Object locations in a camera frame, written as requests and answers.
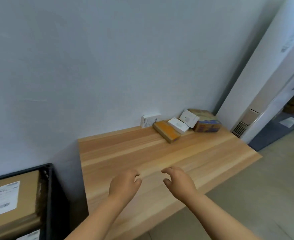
blue floor mat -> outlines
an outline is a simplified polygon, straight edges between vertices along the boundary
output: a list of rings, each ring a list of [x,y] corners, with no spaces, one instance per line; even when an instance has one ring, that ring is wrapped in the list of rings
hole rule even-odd
[[[294,118],[294,114],[291,115],[281,112],[275,119],[269,121],[248,145],[255,151],[259,151],[293,131],[294,125],[288,128],[279,123],[289,117]]]

sticker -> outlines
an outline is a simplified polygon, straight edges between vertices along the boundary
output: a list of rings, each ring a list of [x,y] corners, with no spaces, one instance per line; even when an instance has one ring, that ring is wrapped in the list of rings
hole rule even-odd
[[[293,117],[289,117],[287,119],[284,119],[282,121],[279,122],[280,124],[290,128],[294,125],[294,118]]]
[[[0,187],[0,214],[17,208],[20,181]]]
[[[39,240],[40,230],[24,235],[16,240]]]

hand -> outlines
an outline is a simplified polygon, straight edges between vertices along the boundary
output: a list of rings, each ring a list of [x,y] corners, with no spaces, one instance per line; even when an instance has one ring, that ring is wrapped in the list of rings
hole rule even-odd
[[[164,179],[164,183],[175,198],[185,203],[190,197],[197,194],[197,189],[192,178],[179,167],[169,167],[161,170],[162,173],[169,174],[169,179]]]
[[[135,181],[135,177],[139,175],[137,170],[128,169],[114,177],[109,186],[108,197],[114,198],[123,206],[126,206],[133,199],[141,185],[140,178]]]

forearm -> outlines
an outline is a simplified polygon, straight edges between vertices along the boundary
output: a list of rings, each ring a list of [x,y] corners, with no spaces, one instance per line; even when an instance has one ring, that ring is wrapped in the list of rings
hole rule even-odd
[[[213,240],[260,239],[205,195],[196,194],[184,203]]]
[[[65,240],[103,240],[125,205],[108,197]]]

left hand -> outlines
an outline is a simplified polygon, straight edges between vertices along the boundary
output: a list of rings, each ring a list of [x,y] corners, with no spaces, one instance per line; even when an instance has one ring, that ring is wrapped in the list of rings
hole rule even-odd
[[[137,170],[128,169],[114,177],[109,186],[108,197],[116,199],[126,206],[133,199],[141,185],[140,178],[135,181],[135,177],[139,175]]]

